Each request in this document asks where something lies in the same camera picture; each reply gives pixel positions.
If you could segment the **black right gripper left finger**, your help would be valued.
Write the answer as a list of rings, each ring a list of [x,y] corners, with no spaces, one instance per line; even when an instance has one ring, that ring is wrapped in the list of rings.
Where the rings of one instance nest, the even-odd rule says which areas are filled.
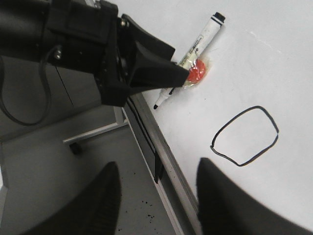
[[[71,202],[24,235],[113,235],[121,204],[116,162],[109,162]]]

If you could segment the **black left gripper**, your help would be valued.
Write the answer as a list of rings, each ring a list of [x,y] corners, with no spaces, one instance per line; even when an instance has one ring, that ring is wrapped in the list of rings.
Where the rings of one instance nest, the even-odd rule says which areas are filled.
[[[118,68],[118,7],[108,1],[90,7],[74,0],[53,0],[46,29],[55,37],[61,58],[56,66],[93,74],[104,105],[123,107],[129,95],[181,87],[189,71],[171,62],[175,49],[140,27],[129,15],[126,33],[136,41],[128,85]]]

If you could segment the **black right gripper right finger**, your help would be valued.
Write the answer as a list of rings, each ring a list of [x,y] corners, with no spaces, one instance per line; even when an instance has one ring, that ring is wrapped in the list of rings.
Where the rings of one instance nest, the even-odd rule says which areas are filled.
[[[208,158],[200,159],[196,186],[204,235],[312,234],[256,201]]]

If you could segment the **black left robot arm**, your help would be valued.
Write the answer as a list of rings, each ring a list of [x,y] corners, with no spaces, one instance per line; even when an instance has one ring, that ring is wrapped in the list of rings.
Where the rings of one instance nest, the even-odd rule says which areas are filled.
[[[172,62],[172,46],[108,1],[98,8],[75,0],[1,1],[1,55],[38,62],[49,51],[50,64],[92,74],[104,105],[180,87],[189,74]]]

